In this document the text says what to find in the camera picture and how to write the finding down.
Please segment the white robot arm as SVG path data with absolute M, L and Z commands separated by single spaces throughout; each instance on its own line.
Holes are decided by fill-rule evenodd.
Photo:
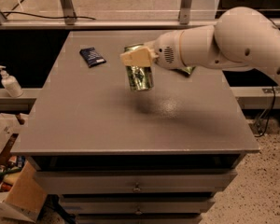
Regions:
M 134 70 L 154 63 L 165 69 L 257 69 L 280 86 L 280 30 L 258 11 L 235 7 L 214 25 L 165 33 L 120 59 Z

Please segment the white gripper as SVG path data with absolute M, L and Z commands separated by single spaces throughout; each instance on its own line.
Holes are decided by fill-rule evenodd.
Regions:
M 157 39 L 144 43 L 143 47 L 120 55 L 125 66 L 150 67 L 156 64 L 173 70 L 184 68 L 180 54 L 180 37 L 183 31 L 172 31 L 160 35 Z

